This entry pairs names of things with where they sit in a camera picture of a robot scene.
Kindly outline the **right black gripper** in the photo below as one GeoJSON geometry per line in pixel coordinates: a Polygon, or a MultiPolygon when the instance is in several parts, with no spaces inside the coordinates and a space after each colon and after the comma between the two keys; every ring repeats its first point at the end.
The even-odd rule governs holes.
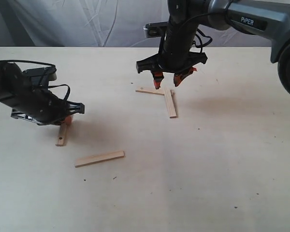
{"type": "Polygon", "coordinates": [[[188,76],[197,71],[193,65],[205,64],[204,52],[191,52],[199,24],[192,21],[175,23],[169,19],[164,37],[160,37],[158,53],[136,62],[138,73],[151,71],[155,89],[160,89],[163,72],[174,73],[174,86],[178,87],[188,76]]]}

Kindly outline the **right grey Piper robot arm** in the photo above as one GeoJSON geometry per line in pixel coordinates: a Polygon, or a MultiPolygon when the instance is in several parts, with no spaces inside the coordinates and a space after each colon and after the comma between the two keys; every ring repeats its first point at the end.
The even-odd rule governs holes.
{"type": "Polygon", "coordinates": [[[170,0],[167,4],[168,21],[144,27],[146,37],[160,38],[158,53],[136,62],[137,72],[152,73],[156,89],[164,73],[172,73],[178,86],[195,72],[196,64],[207,62],[203,51],[191,51],[204,36],[199,30],[203,25],[270,40],[270,61],[277,64],[280,82],[290,94],[290,4],[253,0],[170,0]]]}

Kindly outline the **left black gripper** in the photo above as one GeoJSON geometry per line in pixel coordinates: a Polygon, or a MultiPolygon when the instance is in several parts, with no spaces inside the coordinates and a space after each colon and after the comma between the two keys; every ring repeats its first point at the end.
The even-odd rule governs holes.
{"type": "Polygon", "coordinates": [[[74,114],[84,114],[85,105],[68,101],[70,87],[63,99],[50,89],[56,86],[26,86],[20,82],[0,81],[0,103],[10,107],[11,118],[33,122],[39,126],[71,125],[74,114]]]}

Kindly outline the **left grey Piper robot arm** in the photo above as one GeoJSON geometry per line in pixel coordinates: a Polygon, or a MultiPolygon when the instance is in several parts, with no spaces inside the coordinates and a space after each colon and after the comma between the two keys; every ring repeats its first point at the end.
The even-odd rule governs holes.
{"type": "Polygon", "coordinates": [[[38,67],[22,71],[18,60],[0,60],[0,103],[11,108],[11,117],[33,122],[39,126],[70,123],[74,114],[84,114],[85,106],[51,92],[56,66],[37,62],[38,67]]]}

